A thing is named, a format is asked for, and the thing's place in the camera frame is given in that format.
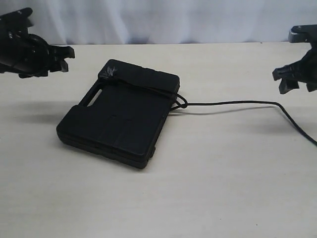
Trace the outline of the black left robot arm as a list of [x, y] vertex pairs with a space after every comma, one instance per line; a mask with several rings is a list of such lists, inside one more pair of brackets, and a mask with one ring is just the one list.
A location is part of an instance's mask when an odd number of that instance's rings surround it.
[[34, 34], [8, 32], [0, 39], [1, 73], [15, 73], [20, 78], [47, 77], [50, 72], [68, 72], [67, 58], [75, 58], [72, 47], [50, 45]]

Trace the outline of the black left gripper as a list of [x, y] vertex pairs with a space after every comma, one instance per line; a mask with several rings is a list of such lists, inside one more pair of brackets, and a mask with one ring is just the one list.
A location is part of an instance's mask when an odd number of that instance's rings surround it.
[[43, 38], [30, 34], [27, 38], [30, 45], [16, 65], [20, 78], [47, 77], [50, 72], [68, 72], [64, 59], [75, 58], [75, 51], [70, 46], [49, 45]]

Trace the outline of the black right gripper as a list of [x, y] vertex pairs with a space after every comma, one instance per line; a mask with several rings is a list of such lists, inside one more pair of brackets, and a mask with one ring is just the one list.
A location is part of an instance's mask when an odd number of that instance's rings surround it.
[[298, 61], [276, 68], [272, 72], [273, 80], [281, 80], [279, 93], [286, 94], [299, 89], [299, 83], [305, 83], [308, 92], [317, 90], [317, 50], [310, 49]]

